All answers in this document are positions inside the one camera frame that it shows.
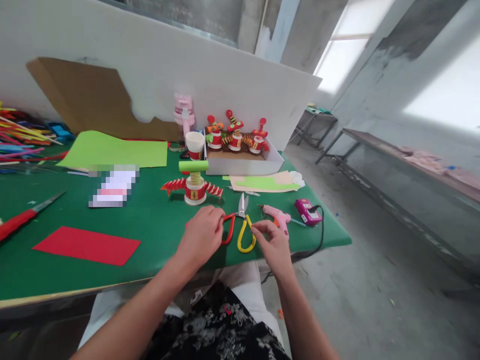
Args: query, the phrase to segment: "red paper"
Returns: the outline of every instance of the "red paper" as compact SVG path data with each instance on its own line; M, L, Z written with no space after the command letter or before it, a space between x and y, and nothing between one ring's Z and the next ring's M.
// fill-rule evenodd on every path
M32 249L44 253L123 266L140 241L62 226Z

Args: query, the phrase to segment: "black cable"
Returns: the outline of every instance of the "black cable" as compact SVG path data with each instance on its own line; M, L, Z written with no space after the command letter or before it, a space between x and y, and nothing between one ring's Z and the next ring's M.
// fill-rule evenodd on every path
M324 244L324 229L325 229L325 226L324 226L324 222L325 222L325 213L324 213L324 208L321 206L321 205L315 205L314 207L312 207L311 209L309 209L309 211L311 212L314 212L316 211L318 208L321 209L321 237L320 237L320 245L318 245L318 247L313 250L311 253L307 254L307 255L304 255L304 256L295 256L296 254L293 254L290 256L290 259L291 259L291 262L297 262L297 261L300 261L300 260L303 260L303 259L306 259L306 258L309 258L311 257L313 254L317 253L320 251L320 249L322 248L322 245ZM269 271L268 274L265 276L265 278L262 280L262 282L260 284L263 284L267 281L267 279L269 277L272 276L272 272Z

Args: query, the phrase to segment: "scissors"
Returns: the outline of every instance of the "scissors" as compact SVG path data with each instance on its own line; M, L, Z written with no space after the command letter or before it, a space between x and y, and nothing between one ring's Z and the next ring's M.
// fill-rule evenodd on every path
M245 212L247 211L248 205L249 205L249 196L247 195L246 198L244 198L244 194L242 193L240 197L240 201L238 202L238 212L234 212L234 213L231 213L230 215L223 217L224 222L231 219L230 230L228 231L228 237L225 241L221 242L223 245L229 244L230 241L232 240L232 235L234 234L235 219L237 217L243 219L243 225L241 226L240 234L238 235L238 241L236 243L236 246L238 248L238 251L244 254L251 252L255 247L255 243L257 242L257 238L255 237L255 235L252 234L251 245L247 248L242 247L242 237L244 236L247 223L248 223L248 226L250 227L250 231L252 230L252 221L250 220L250 216L245 214Z

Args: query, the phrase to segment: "pink fabric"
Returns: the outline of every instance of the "pink fabric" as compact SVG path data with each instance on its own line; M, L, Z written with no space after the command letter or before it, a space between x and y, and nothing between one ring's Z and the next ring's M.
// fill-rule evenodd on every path
M403 158L409 163L416 164L439 175L446 173L446 169L442 165L442 159L435 154L407 146L399 146L398 149L405 154Z
M403 158L410 163L417 164L439 175L449 176L480 190L480 179L468 170L456 166L445 167L442 164L441 157L428 151L417 150L408 146L398 146L397 149L404 153Z

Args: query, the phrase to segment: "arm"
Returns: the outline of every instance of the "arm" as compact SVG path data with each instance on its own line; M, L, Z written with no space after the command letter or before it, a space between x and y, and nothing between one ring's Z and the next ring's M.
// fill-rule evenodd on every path
M251 231L278 284L293 359L338 359L297 281L287 238L269 220L253 224Z
M170 302L220 247L224 215L220 208L200 208L165 267L72 359L139 359Z

